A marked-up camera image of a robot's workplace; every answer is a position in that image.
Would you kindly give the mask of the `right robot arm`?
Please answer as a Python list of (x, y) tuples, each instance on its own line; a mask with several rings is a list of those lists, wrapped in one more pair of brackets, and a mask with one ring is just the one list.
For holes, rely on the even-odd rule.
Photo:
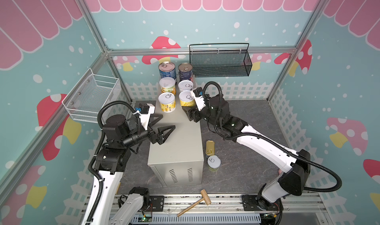
[[(223, 98), (221, 86), (210, 81), (204, 87), (198, 87), (190, 92), (195, 106), (184, 106), (183, 110), (190, 121), (205, 120), (210, 123), (214, 132), (224, 140), (230, 140), (246, 146), (264, 158), (271, 161), (280, 170), (280, 175), (268, 184), (263, 185), (255, 201), (257, 206), (265, 211), (272, 205), (278, 205), (280, 200), (288, 195), (301, 196), (304, 191), (334, 192), (342, 187), (342, 180), (331, 169), (311, 161), (308, 151), (295, 151), (258, 132), (246, 121), (232, 116), (229, 103)], [(335, 178), (336, 184), (328, 188), (307, 187), (306, 182), (311, 173), (311, 167), (318, 168)]]

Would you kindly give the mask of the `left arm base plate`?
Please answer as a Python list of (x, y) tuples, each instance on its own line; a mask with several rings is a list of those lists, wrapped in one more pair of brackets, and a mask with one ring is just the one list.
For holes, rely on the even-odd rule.
[(137, 205), (137, 212), (163, 212), (164, 196), (143, 196), (140, 194), (121, 195), (118, 199), (119, 208)]

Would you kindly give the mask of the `dark blue chopped tomato can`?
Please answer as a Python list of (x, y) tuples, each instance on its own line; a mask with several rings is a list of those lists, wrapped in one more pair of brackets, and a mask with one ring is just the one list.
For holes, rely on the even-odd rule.
[(180, 81), (193, 80), (193, 66), (190, 63), (182, 63), (178, 66)]

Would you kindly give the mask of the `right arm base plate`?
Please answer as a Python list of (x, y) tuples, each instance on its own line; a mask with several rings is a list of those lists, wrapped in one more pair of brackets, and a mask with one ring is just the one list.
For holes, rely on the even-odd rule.
[(282, 212), (283, 206), (278, 199), (271, 203), (257, 195), (245, 194), (241, 197), (244, 211), (275, 211)]

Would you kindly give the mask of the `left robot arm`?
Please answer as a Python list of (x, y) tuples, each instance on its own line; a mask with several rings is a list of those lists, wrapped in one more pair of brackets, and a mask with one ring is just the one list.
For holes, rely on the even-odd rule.
[(82, 221), (83, 225), (128, 225), (141, 212), (152, 211), (149, 190), (134, 187), (120, 208), (111, 217), (111, 209), (127, 162), (144, 141), (162, 145), (175, 130), (174, 125), (152, 129), (163, 116), (155, 114), (152, 104), (133, 108), (125, 101), (113, 101), (104, 105), (97, 116), (101, 139), (88, 165), (94, 177), (91, 197)]

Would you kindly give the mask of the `peach fruit can plastic lid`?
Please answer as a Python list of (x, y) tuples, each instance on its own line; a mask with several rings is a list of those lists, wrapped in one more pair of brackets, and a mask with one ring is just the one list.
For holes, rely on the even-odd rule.
[(171, 77), (163, 77), (159, 81), (160, 90), (162, 93), (172, 93), (176, 95), (176, 81)]

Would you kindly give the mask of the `blue soup can pink lid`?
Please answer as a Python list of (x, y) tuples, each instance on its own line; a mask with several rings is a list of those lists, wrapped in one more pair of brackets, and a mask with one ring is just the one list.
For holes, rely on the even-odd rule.
[(162, 62), (158, 66), (160, 78), (170, 77), (177, 82), (176, 66), (172, 62)]

